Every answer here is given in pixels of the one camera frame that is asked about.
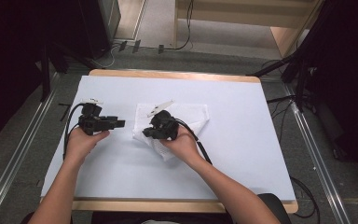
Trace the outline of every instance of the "person's right arm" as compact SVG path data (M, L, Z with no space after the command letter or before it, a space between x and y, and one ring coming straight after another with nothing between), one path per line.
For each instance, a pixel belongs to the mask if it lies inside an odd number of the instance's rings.
M180 126L174 141L161 140L161 143L202 177L235 221L279 223L257 195L202 158L193 136L187 129Z

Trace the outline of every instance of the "hand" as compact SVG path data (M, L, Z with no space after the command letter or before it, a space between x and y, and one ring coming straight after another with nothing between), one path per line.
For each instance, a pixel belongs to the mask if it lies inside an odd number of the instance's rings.
M94 135L86 135L80 128L73 129L69 135L64 161L72 161L79 165L83 164L86 156L95 148L97 143L109 134L110 132L105 131Z
M178 135L175 140L160 140L160 142L163 146L168 147L177 158L188 165L197 159L203 160L199 154L193 135L181 125L179 125Z

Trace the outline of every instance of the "person's left hand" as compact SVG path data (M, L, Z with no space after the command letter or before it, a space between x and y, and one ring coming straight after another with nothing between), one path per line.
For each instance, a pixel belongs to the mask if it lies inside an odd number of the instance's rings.
M96 133L94 135L86 135L80 128L72 130L68 138L68 146L66 148L66 156L64 161L71 161L81 165L86 156L92 151L97 143L110 134L109 131Z

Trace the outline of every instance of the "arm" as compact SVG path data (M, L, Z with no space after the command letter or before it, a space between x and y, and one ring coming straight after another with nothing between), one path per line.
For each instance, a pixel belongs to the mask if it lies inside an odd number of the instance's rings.
M77 174L86 156L109 132L88 136L76 128L69 136L65 160L48 193L29 223L64 223L71 220Z
M279 223L257 195L202 158L187 129L180 126L174 141L161 143L202 177L238 223Z

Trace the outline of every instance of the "forearm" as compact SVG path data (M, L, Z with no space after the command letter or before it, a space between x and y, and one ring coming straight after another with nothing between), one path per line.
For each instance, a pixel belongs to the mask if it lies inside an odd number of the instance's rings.
M190 161L219 201L238 223L279 223L267 206L249 189L206 161Z
M65 162L29 223L70 223L79 165Z

